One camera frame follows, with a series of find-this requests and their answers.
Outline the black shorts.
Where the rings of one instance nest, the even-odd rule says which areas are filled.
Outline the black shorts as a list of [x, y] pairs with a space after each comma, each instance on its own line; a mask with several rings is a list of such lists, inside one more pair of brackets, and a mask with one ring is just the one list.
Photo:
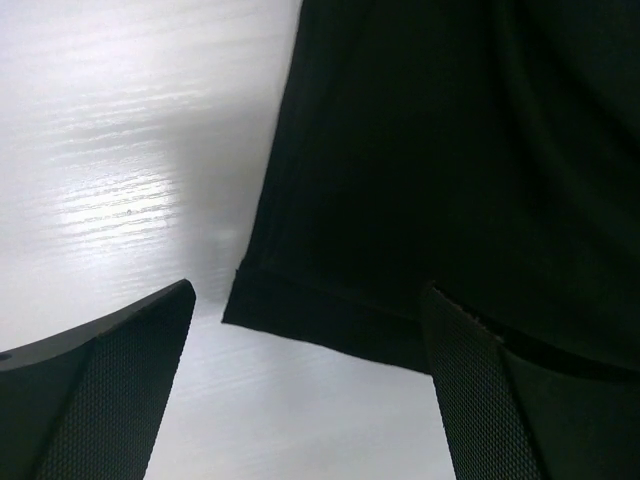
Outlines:
[[639, 5], [305, 1], [226, 324], [429, 371], [422, 293], [639, 366]]

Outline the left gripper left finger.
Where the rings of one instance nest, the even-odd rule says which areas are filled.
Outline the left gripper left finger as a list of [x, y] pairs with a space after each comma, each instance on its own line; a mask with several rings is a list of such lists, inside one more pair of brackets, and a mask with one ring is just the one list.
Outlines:
[[2, 478], [144, 478], [194, 306], [183, 279], [2, 352]]

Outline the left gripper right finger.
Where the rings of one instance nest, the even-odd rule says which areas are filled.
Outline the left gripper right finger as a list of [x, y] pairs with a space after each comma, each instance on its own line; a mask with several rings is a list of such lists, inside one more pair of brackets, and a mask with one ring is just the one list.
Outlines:
[[421, 323], [457, 478], [638, 478], [638, 372], [478, 317], [434, 286]]

